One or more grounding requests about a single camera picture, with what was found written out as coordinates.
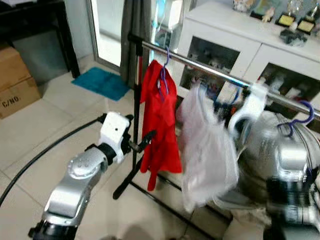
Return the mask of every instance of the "trophy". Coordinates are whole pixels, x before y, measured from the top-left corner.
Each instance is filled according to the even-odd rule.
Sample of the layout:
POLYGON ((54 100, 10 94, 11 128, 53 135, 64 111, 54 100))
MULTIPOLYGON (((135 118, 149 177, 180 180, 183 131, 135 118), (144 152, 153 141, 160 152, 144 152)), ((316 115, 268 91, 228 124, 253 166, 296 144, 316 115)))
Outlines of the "trophy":
POLYGON ((316 20, 320 17, 319 2, 315 4, 315 7, 311 9, 306 16, 298 23, 297 29, 306 34, 311 33, 312 29, 316 26, 316 20))
POLYGON ((283 12, 275 24, 283 27, 290 27, 290 25, 296 20, 295 14, 301 10, 302 5, 303 0, 289 0, 287 12, 283 12))

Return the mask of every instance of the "black cable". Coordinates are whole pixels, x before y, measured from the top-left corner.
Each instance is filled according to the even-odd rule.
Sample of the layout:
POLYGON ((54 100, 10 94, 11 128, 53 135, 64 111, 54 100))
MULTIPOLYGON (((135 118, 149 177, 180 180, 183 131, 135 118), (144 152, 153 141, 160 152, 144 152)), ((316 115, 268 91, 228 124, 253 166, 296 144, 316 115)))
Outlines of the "black cable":
POLYGON ((0 197, 0 208, 2 203, 4 202, 6 196, 8 195, 8 193, 10 192, 10 190, 12 189, 12 187, 16 184, 16 182, 18 181, 18 179, 22 176, 22 174, 25 173, 26 170, 28 170, 28 168, 31 167, 32 164, 34 164, 37 160, 39 160, 44 154, 46 154, 50 149, 52 149, 53 147, 55 147, 56 145, 58 145, 59 143, 61 143, 62 141, 64 141, 65 139, 67 139, 68 137, 72 136, 73 134, 79 132, 82 129, 85 129, 87 127, 89 127, 90 125, 96 123, 96 122, 100 122, 103 123, 105 121, 107 114, 104 113, 103 115, 97 117, 95 120, 92 120, 78 128, 76 128, 75 130, 67 133, 66 135, 64 135, 63 137, 59 138, 58 140, 54 141, 53 143, 51 143, 49 146, 47 146, 44 150, 42 150, 40 153, 38 153, 31 161, 29 161, 16 175, 15 177, 12 179, 12 181, 9 183, 9 185, 6 187, 6 189, 4 190, 4 192, 2 193, 1 197, 0 197))

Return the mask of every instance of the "clothes rack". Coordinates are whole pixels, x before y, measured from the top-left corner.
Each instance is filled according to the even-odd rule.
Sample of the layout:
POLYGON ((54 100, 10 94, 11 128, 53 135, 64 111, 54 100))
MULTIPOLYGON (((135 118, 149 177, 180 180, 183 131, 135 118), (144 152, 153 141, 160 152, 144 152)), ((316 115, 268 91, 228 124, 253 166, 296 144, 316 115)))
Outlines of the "clothes rack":
MULTIPOLYGON (((135 55, 136 55, 136 75, 135 75, 135 83, 134 83, 134 120, 133 120, 133 141, 134 143, 138 143, 138 130, 139 130, 139 113, 140 113, 140 97, 141 97, 141 83, 142 83, 142 63, 143 63, 143 48, 145 49, 149 49, 149 50, 153 50, 157 53, 163 54, 163 55, 167 55, 168 52, 166 49, 163 49, 161 47, 158 47, 152 43, 146 42, 143 40, 143 38, 130 34, 128 35, 128 40, 132 43, 135 44, 135 55)), ((222 79, 226 82, 232 83, 238 87, 244 88, 244 89, 248 89, 250 90, 250 86, 252 85, 251 82, 242 80, 242 79, 238 79, 235 78, 231 75, 219 72, 217 70, 212 69, 210 66, 200 63, 200 62, 196 62, 193 61, 187 57, 184 57, 182 55, 176 54, 174 52, 169 52, 169 56, 171 59, 180 62, 184 65, 188 65, 192 68, 195 68, 197 70, 200 70, 202 72, 205 72, 207 74, 210 75, 215 75, 215 76, 220 76, 222 77, 222 79)), ((267 93, 267 97, 271 100, 273 100, 274 102, 283 105, 289 109, 298 111, 298 112, 302 112, 305 114, 309 114, 309 109, 294 100, 291 100, 285 96, 282 96, 280 94, 274 93, 272 91, 269 91, 267 93)), ((314 110, 314 118, 317 119, 318 121, 320 121, 320 111, 318 109, 314 110)), ((142 158, 137 162, 137 153, 133 152, 132 155, 132 170, 130 171, 130 173, 128 174, 128 176, 123 180, 123 182, 120 184, 120 186, 114 191, 113 193, 113 199, 117 200, 121 194, 124 192, 124 190, 128 187, 128 185, 132 185, 133 187, 135 187, 137 190, 139 190, 140 192, 142 192, 143 194, 147 195, 149 198, 151 198, 154 202, 156 202, 157 204, 159 204, 160 206, 164 207, 166 210, 168 210, 170 213, 174 214, 176 217, 178 217, 180 220, 182 220, 183 222, 187 223, 188 226, 196 229, 197 231, 199 231, 200 233, 202 233, 204 236, 206 236, 209 239, 214 239, 210 234, 208 234, 207 232, 205 232, 204 230, 202 230, 200 227, 198 227, 197 225, 195 225, 194 223, 192 223, 190 220, 188 220, 187 218, 185 218, 184 216, 182 216, 180 213, 176 212, 174 209, 172 209, 171 207, 169 207, 168 205, 166 205, 165 203, 163 203, 161 200, 159 200, 158 198, 154 197, 151 193, 147 192, 146 190, 144 190, 143 188, 141 188, 139 185, 135 184, 133 182, 133 178, 135 177, 135 175, 137 174, 137 172, 140 169, 142 163, 142 158)), ((169 179, 165 178, 164 176, 162 176, 161 174, 157 175, 158 178, 167 184, 170 184, 171 186, 173 186, 174 188, 178 189, 181 191, 181 188, 175 184, 174 182, 170 181, 169 179)), ((219 219, 221 219, 224 222, 230 223, 231 219, 227 218, 226 216, 224 216, 222 213, 220 213, 219 211, 215 210, 214 208, 206 205, 205 206, 206 209, 208 209, 209 211, 211 211, 212 213, 214 213, 217 217, 219 217, 219 219)))

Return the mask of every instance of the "metal rail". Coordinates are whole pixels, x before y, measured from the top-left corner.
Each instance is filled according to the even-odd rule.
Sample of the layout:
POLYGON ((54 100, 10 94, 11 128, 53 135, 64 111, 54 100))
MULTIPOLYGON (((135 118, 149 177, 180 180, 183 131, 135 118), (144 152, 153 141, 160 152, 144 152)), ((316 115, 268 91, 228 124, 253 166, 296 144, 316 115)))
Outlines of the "metal rail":
MULTIPOLYGON (((157 53, 160 53, 160 54, 163 54, 163 55, 167 55, 167 50, 161 48, 161 47, 158 47, 154 44, 151 44, 151 43, 148 43, 146 41, 142 41, 142 47, 143 48, 146 48, 146 49, 149 49, 149 50, 154 50, 156 51, 157 53)), ((231 75, 228 75, 228 74, 225 74, 225 73, 222 73, 222 72, 219 72, 217 70, 214 70, 212 69, 211 67, 209 67, 208 65, 206 64, 203 64, 201 62, 197 62, 197 61, 193 61, 187 57, 184 57, 184 56, 181 56, 179 54, 176 54, 174 52, 169 52, 169 55, 170 55, 170 58, 177 61, 177 62, 180 62, 184 65, 188 65, 190 67, 193 67, 197 70, 200 70, 204 73, 207 73, 207 74, 211 74, 211 75, 217 75, 217 76, 220 76, 223 78, 223 80, 225 80, 226 82, 229 82, 231 84, 234 84, 234 85, 237 85, 241 88, 250 88, 250 86, 252 85, 251 82, 249 81, 245 81, 245 80, 242 80, 242 79, 238 79, 236 77, 233 77, 231 75)), ((277 94, 275 92, 272 92, 272 91, 269 91, 267 93, 267 97, 271 100, 273 100, 274 102, 280 104, 280 105, 283 105, 289 109, 292 109, 292 110, 296 110, 298 112, 301 112, 301 113, 304 113, 304 114, 309 114, 309 109, 297 102, 297 101, 294 101, 294 100, 291 100, 285 96, 282 96, 280 94, 277 94)), ((320 121, 320 111, 318 109, 314 109, 314 119, 317 119, 318 121, 320 121)))

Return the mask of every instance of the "dark furniture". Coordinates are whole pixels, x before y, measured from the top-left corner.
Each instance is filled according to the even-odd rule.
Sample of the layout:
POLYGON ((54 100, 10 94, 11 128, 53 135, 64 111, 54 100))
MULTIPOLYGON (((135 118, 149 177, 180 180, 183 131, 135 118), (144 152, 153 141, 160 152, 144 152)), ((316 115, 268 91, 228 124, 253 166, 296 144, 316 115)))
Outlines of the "dark furniture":
POLYGON ((63 0, 39 0, 15 7, 0 2, 0 41, 8 42, 55 30, 68 71, 80 75, 63 0))

